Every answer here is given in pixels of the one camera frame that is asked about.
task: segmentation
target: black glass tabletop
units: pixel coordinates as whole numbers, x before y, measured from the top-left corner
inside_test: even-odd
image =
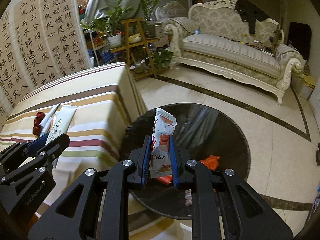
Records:
[[[250,150],[240,127],[224,113],[193,103],[161,107],[177,119],[174,138],[179,147],[187,149],[192,159],[204,160],[210,155],[220,156],[217,171],[233,169],[246,180],[250,169]],[[156,109],[138,117],[127,128],[120,149],[120,160],[129,158],[130,152],[140,148],[146,135],[152,135]],[[133,196],[146,208],[169,218],[192,218],[192,207],[185,204],[185,191],[175,190],[157,180],[150,179],[142,191]]]

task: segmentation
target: white tube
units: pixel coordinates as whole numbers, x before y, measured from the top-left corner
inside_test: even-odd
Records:
[[[47,138],[48,144],[53,141],[59,135],[67,133],[71,120],[77,110],[77,106],[62,106],[61,110],[55,115],[56,119],[53,122],[52,128],[50,130],[49,136]],[[58,158],[55,159],[52,164],[57,167]]]
[[[45,134],[49,131],[51,120],[52,120],[52,117],[49,118],[49,120],[47,121],[47,123],[45,124],[45,126],[42,128],[42,131],[41,131],[39,137],[45,135]]]
[[[42,128],[44,128],[49,120],[49,118],[54,114],[54,112],[57,110],[57,108],[59,107],[60,103],[55,105],[50,111],[49,113],[47,113],[44,117],[44,119],[42,119],[42,121],[40,122],[40,125]]]

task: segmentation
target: potted plant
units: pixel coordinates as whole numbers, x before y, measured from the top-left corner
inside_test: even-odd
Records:
[[[91,25],[85,25],[80,22],[81,26],[91,30],[101,31],[108,35],[108,41],[111,48],[120,47],[123,44],[121,34],[117,32],[121,29],[121,18],[127,12],[133,10],[132,7],[122,8],[121,3],[123,0],[118,0],[116,6],[106,11],[106,15],[99,19],[94,19]]]
[[[169,66],[169,63],[172,60],[173,52],[168,51],[167,49],[157,49],[156,51],[151,52],[153,62],[157,68],[165,68]]]
[[[160,0],[140,0],[140,6],[143,10],[142,27],[147,38],[154,38],[156,36],[155,21],[152,21],[152,14]]]

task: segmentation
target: wooden plant stand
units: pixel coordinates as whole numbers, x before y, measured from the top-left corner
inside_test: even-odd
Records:
[[[129,23],[135,23],[135,22],[137,23],[138,30],[139,30],[139,32],[141,34],[141,37],[142,37],[142,41],[141,42],[137,42],[137,43],[133,43],[133,44],[129,44]],[[158,38],[146,39],[146,37],[144,35],[144,32],[143,32],[143,28],[142,28],[141,22],[142,22],[142,19],[128,19],[128,20],[121,21],[121,24],[125,25],[125,46],[122,46],[122,47],[119,47],[119,48],[115,48],[115,49],[111,49],[110,52],[111,53],[115,53],[115,52],[118,52],[118,51],[121,51],[121,50],[126,50],[126,63],[127,63],[127,67],[129,68],[130,67],[130,48],[144,45],[145,48],[146,48],[147,55],[149,57],[150,72],[142,73],[142,74],[136,74],[136,75],[134,75],[134,77],[135,77],[135,79],[139,79],[139,78],[150,76],[150,75],[153,74],[154,77],[157,78],[157,73],[160,70],[157,71],[155,69],[153,58],[151,57],[151,53],[150,53],[148,44],[156,42],[159,39]]]

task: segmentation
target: striped tablecloth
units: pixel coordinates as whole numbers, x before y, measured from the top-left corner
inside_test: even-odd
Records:
[[[57,103],[78,108],[67,133],[70,146],[52,171],[56,187],[38,210],[40,214],[87,168],[101,171],[117,163],[126,128],[147,111],[125,63],[84,70],[25,96],[0,132],[0,151],[14,142],[35,140],[36,113],[48,113]],[[179,239],[176,223],[146,210],[129,196],[130,239]]]

